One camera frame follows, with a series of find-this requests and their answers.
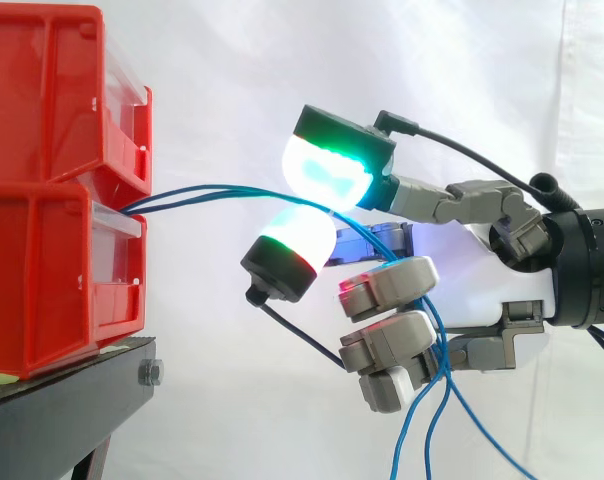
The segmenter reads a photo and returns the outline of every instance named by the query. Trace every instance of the metal bolt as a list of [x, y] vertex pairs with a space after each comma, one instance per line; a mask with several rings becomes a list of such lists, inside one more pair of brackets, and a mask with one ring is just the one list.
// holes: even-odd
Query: metal bolt
[[143, 360], [138, 372], [141, 385], [157, 387], [164, 378], [164, 362], [162, 360]]

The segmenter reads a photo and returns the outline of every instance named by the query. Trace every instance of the robotic hand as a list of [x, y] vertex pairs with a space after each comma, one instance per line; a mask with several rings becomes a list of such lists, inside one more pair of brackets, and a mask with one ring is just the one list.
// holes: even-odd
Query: robotic hand
[[[395, 176], [392, 132], [448, 145], [505, 180], [441, 189]], [[546, 344], [545, 321], [581, 329], [604, 323], [604, 210], [581, 210], [548, 174], [526, 184], [466, 147], [385, 111], [362, 128], [309, 106], [287, 146], [284, 173], [296, 193], [337, 211], [357, 204], [417, 222], [370, 227], [403, 260], [340, 284], [340, 301], [353, 322], [395, 310], [341, 338], [345, 369], [360, 374], [374, 411], [400, 410], [412, 396], [410, 386], [420, 388], [438, 371], [435, 330], [419, 308], [427, 292], [447, 331], [458, 334], [449, 341], [454, 370], [522, 365]], [[551, 213], [528, 205], [523, 191]], [[288, 265], [287, 259], [274, 263]], [[379, 252], [346, 229], [338, 232], [327, 265], [376, 259]], [[291, 269], [274, 274], [251, 252], [243, 265], [254, 278], [247, 295], [254, 304], [269, 297], [297, 301], [313, 281], [291, 295], [288, 286], [298, 278]]]

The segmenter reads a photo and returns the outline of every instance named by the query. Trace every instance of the white fabric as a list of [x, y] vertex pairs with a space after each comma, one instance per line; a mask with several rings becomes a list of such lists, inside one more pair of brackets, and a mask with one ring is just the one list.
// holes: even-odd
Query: white fabric
[[[604, 206], [604, 1], [567, 0], [567, 18], [562, 0], [96, 3], [154, 90], [156, 192], [211, 182], [286, 191], [281, 152], [310, 103], [364, 124], [381, 108], [398, 112], [523, 179], [556, 173], [585, 206]], [[491, 178], [426, 140], [399, 141], [399, 174], [440, 185]], [[166, 376], [113, 436], [104, 478], [387, 478], [403, 415], [369, 412], [356, 375], [243, 299], [239, 261], [283, 207], [227, 200], [149, 215], [144, 333], [158, 337]], [[299, 304], [277, 308], [336, 350], [354, 329], [337, 283], [362, 268], [325, 271]], [[539, 360], [516, 372], [456, 378], [540, 478], [604, 479], [604, 355], [583, 332], [552, 333]], [[402, 479], [423, 476], [442, 391], [416, 415]], [[433, 471], [521, 478], [454, 400]]]

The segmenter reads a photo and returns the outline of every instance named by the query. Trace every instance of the red storage bin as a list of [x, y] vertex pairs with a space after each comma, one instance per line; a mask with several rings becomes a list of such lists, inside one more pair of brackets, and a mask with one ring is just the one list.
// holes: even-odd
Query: red storage bin
[[0, 373], [29, 378], [144, 326], [146, 224], [74, 184], [0, 185]]
[[67, 181], [114, 209], [151, 193], [151, 92], [96, 7], [0, 3], [0, 182]]

